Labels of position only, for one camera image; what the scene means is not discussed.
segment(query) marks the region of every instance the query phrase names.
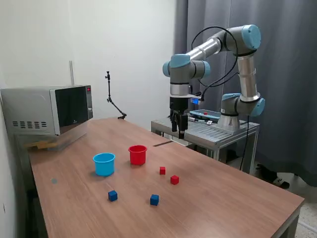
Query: black cable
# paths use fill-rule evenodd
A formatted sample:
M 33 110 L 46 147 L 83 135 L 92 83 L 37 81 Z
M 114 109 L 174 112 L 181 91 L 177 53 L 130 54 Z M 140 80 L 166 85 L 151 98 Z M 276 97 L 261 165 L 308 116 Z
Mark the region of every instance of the black cable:
M 244 160 L 244 156 L 246 154 L 246 149 L 247 149 L 247 143 L 248 143 L 248 136 L 249 136 L 249 116 L 248 116 L 248 120 L 247 120 L 247 136 L 246 136 L 246 143 L 244 145 L 244 150 L 243 150 L 243 154 L 242 154 L 242 160 L 241 160 L 241 164 L 240 164 L 240 170 L 242 168 L 242 163 Z
M 229 70 L 228 73 L 226 73 L 222 78 L 216 80 L 215 82 L 211 83 L 210 85 L 205 86 L 206 88 L 204 89 L 204 91 L 203 91 L 203 93 L 202 93 L 201 101 L 204 100 L 206 91 L 207 91 L 212 85 L 214 85 L 215 83 L 220 82 L 220 81 L 223 80 L 226 76 L 228 76 L 228 74 L 234 69 L 234 67 L 236 66 L 237 61 L 238 61 L 238 43 L 237 43 L 236 39 L 234 38 L 233 34 L 232 34 L 230 31 L 228 31 L 227 29 L 225 29 L 225 28 L 223 28 L 223 27 L 220 27 L 220 26 L 210 26 L 210 27 L 206 27 L 205 29 L 203 29 L 203 30 L 201 30 L 200 32 L 198 32 L 198 34 L 194 37 L 194 39 L 193 39 L 193 41 L 192 41 L 192 45 L 191 45 L 191 46 L 192 46 L 192 49 L 193 49 L 194 41 L 196 40 L 196 38 L 197 38 L 201 33 L 203 33 L 204 31 L 206 31 L 206 30 L 208 30 L 208 29 L 213 29 L 213 28 L 221 29 L 221 30 L 227 32 L 227 33 L 232 37 L 232 39 L 234 40 L 235 47 L 236 47 L 236 59 L 235 59 L 234 64 L 233 64 L 233 66 L 231 67 L 231 69 Z
M 225 80 L 225 81 L 223 81 L 222 83 L 220 83 L 220 84 L 217 84 L 217 85 L 212 85 L 212 86 L 210 86 L 210 88 L 214 88 L 214 87 L 218 87 L 218 86 L 220 86 L 220 85 L 222 85 L 222 84 L 225 84 L 226 82 L 228 82 L 231 78 L 233 78 L 235 75 L 237 75 L 237 74 L 239 74 L 238 72 L 235 72 L 232 76 L 230 76 L 230 78 L 228 78 L 227 80 Z
M 124 113 L 123 111 L 121 111 L 112 101 L 111 96 L 110 96 L 110 74 L 109 71 L 107 71 L 107 76 L 105 76 L 106 79 L 108 79 L 108 98 L 107 98 L 107 102 L 111 103 L 115 108 L 117 108 L 117 110 L 122 114 L 122 116 L 118 117 L 118 119 L 124 119 L 127 114 Z

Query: concrete floor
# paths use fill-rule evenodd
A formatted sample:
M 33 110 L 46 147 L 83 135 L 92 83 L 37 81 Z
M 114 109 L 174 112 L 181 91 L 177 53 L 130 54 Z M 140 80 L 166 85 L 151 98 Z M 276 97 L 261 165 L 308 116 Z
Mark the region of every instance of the concrete floor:
M 307 185 L 300 177 L 293 174 L 278 173 L 280 178 L 290 183 L 290 192 L 305 198 L 299 220 L 307 225 L 317 228 L 317 187 Z M 298 225 L 296 230 L 297 238 L 317 238 L 317 234 L 307 228 Z

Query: wooden table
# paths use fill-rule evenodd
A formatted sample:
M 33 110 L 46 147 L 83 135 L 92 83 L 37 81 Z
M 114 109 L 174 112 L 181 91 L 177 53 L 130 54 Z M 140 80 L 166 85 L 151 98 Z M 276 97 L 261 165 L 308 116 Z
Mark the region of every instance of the wooden table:
M 303 198 L 168 142 L 125 120 L 102 119 L 89 121 L 87 135 L 61 152 L 30 152 L 49 237 L 294 237 Z M 141 167 L 129 162 L 134 144 L 148 148 Z M 116 155 L 107 178 L 94 173 L 92 157 L 101 152 Z M 111 190 L 115 202 L 107 200 Z M 160 196 L 157 207 L 151 194 Z

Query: flexible arm clamp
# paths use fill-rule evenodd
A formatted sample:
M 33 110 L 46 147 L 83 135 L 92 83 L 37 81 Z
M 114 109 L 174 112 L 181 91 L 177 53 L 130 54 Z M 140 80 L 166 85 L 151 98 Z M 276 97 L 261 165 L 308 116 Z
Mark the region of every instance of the flexible arm clamp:
M 124 113 L 123 111 L 121 111 L 112 101 L 111 96 L 110 96 L 110 74 L 109 71 L 107 71 L 107 76 L 105 76 L 106 79 L 108 79 L 108 98 L 107 98 L 107 102 L 111 103 L 112 105 L 114 105 L 115 108 L 117 108 L 117 110 L 122 114 L 122 116 L 118 117 L 118 119 L 124 119 L 127 114 Z

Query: table leg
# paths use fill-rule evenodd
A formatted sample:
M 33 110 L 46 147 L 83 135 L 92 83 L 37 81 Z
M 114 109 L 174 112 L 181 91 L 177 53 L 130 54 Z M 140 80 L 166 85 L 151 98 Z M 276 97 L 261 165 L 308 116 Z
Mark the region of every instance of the table leg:
M 289 225 L 289 227 L 286 229 L 286 231 L 284 231 L 284 233 L 280 236 L 280 238 L 294 238 L 295 237 L 298 218 L 299 218 L 299 216 L 297 216 L 294 219 L 294 221 Z
M 220 154 L 220 149 L 213 151 L 213 158 L 217 161 L 219 161 L 219 154 Z
M 248 136 L 246 153 L 244 155 L 244 160 L 242 165 L 242 171 L 248 174 L 252 174 L 252 170 L 254 167 L 257 141 L 258 141 L 258 132 Z

